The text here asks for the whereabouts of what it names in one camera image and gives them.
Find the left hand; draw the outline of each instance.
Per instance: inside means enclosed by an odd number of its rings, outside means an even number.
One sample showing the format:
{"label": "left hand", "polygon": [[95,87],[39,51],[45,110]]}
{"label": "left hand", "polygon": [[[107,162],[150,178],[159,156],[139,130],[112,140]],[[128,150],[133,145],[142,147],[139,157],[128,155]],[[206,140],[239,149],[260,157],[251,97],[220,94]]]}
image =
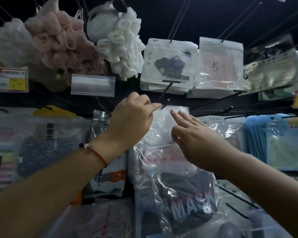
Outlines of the left hand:
{"label": "left hand", "polygon": [[153,120],[152,113],[160,107],[160,103],[151,103],[147,95],[133,92],[116,106],[107,130],[100,136],[114,142],[123,153],[146,135]]}

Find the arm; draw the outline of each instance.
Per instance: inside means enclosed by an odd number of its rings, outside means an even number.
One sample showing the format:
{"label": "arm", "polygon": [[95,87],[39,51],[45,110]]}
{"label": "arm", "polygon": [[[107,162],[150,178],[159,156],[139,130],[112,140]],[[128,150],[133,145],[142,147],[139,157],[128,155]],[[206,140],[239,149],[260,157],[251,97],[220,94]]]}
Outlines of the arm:
{"label": "arm", "polygon": [[189,162],[228,179],[298,237],[298,181],[237,150],[198,119],[171,115],[178,124],[172,138]]}
{"label": "arm", "polygon": [[[160,106],[132,93],[117,105],[107,130],[89,144],[110,163],[148,132]],[[103,167],[96,154],[79,149],[1,192],[0,237],[39,237]]]}

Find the left arm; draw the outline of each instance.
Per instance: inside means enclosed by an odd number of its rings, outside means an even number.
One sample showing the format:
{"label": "left arm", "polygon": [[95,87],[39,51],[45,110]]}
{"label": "left arm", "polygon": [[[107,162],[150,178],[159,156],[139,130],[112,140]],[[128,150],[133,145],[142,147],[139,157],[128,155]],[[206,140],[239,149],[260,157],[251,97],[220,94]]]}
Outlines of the left arm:
{"label": "left arm", "polygon": [[[142,139],[160,106],[131,93],[116,106],[107,130],[89,144],[110,163]],[[1,192],[0,238],[40,237],[103,167],[95,153],[79,149]]]}

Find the red string bracelet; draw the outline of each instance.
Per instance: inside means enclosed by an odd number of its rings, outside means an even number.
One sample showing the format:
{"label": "red string bracelet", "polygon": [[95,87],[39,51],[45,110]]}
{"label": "red string bracelet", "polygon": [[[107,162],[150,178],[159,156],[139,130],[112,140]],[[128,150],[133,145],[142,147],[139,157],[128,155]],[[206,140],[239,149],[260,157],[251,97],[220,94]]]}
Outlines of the red string bracelet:
{"label": "red string bracelet", "polygon": [[[105,168],[107,168],[107,163],[106,161],[104,160],[104,158],[95,151],[94,147],[90,146],[89,144],[87,143],[80,143],[79,144],[79,147],[80,148],[85,148],[85,149],[89,149],[91,152],[94,152],[99,158],[100,160],[104,163],[105,165]],[[99,180],[98,180],[98,186],[100,186],[100,183],[102,182],[102,174],[103,174],[103,169],[100,170],[99,172]]]}

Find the forearm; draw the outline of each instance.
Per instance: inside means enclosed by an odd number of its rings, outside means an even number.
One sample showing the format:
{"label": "forearm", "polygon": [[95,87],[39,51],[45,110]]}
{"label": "forearm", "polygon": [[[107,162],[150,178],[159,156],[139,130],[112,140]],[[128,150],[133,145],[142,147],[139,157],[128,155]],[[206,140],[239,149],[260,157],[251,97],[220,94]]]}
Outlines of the forearm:
{"label": "forearm", "polygon": [[[108,163],[121,152],[106,140],[90,144]],[[0,237],[39,237],[103,167],[93,152],[79,149],[1,192]]]}
{"label": "forearm", "polygon": [[245,153],[228,160],[223,176],[298,237],[298,181]]}

